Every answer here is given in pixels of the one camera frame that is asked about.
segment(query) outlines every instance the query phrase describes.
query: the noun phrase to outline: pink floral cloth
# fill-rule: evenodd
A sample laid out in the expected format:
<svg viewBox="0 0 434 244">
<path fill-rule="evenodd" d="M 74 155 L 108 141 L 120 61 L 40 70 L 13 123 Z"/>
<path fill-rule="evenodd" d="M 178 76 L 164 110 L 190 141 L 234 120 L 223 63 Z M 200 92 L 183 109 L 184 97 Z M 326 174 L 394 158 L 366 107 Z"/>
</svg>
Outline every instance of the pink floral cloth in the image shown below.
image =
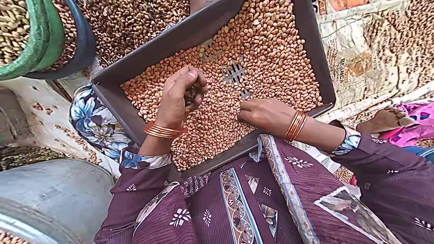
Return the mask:
<svg viewBox="0 0 434 244">
<path fill-rule="evenodd" d="M 396 108 L 406 111 L 416 123 L 384 132 L 380 138 L 400 147 L 414 146 L 422 139 L 434 138 L 434 102 L 400 104 Z"/>
</svg>

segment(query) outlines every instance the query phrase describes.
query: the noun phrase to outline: green bucket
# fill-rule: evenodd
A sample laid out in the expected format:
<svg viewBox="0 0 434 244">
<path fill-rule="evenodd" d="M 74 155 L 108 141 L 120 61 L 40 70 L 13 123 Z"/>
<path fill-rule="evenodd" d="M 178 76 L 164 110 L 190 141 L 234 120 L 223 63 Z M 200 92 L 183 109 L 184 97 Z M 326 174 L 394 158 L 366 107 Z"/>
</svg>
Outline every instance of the green bucket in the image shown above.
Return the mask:
<svg viewBox="0 0 434 244">
<path fill-rule="evenodd" d="M 0 80 L 13 79 L 52 65 L 62 54 L 65 31 L 51 0 L 27 0 L 30 36 L 18 59 L 0 67 Z"/>
</svg>

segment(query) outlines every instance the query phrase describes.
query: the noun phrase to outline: fingernail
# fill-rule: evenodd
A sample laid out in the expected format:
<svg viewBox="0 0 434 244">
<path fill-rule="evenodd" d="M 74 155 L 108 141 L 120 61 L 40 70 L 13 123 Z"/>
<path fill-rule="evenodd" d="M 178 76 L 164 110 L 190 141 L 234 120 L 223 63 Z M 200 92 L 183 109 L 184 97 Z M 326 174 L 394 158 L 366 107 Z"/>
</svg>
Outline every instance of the fingernail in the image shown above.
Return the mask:
<svg viewBox="0 0 434 244">
<path fill-rule="evenodd" d="M 197 76 L 197 72 L 196 72 L 195 70 L 192 70 L 192 71 L 188 72 L 188 74 L 189 74 L 191 77 L 196 77 L 196 76 Z"/>
</svg>

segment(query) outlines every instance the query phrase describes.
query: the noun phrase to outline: rectangular tray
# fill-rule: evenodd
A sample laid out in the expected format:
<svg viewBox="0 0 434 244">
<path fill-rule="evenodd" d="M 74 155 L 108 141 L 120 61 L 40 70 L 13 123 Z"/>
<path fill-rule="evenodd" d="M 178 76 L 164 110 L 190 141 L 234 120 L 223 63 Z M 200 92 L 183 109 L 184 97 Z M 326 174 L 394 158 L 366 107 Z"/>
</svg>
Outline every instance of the rectangular tray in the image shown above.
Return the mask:
<svg viewBox="0 0 434 244">
<path fill-rule="evenodd" d="M 134 142 L 141 145 L 144 141 L 145 122 L 137 115 L 138 110 L 131 105 L 119 85 L 140 75 L 148 66 L 174 55 L 179 50 L 187 50 L 212 38 L 222 26 L 238 14 L 243 2 L 243 0 L 219 0 L 212 3 L 102 70 L 92 79 L 95 84 L 93 86 L 95 93 L 118 119 Z M 311 60 L 310 64 L 315 72 L 316 80 L 320 83 L 319 90 L 324 105 L 308 112 L 309 116 L 316 117 L 334 106 L 336 96 L 312 2 L 293 0 L 293 3 L 296 27 L 300 38 L 306 40 L 304 48 L 307 51 L 307 57 Z M 229 150 L 183 172 L 182 178 L 206 174 L 254 150 L 257 147 L 259 134 L 259 131 L 250 133 Z"/>
</svg>

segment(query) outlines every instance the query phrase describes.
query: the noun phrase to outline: maroon dress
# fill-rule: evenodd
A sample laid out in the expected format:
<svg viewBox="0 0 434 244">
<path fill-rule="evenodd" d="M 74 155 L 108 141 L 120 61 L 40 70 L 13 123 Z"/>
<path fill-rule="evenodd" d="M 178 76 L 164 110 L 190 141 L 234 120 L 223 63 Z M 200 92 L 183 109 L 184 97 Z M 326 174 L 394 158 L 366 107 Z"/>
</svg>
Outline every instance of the maroon dress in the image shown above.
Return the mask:
<svg viewBox="0 0 434 244">
<path fill-rule="evenodd" d="M 126 148 L 95 243 L 434 243 L 434 166 L 424 158 L 347 138 L 333 160 L 356 175 L 359 200 L 307 153 L 258 140 L 259 156 L 184 182 L 167 182 L 170 155 Z"/>
</svg>

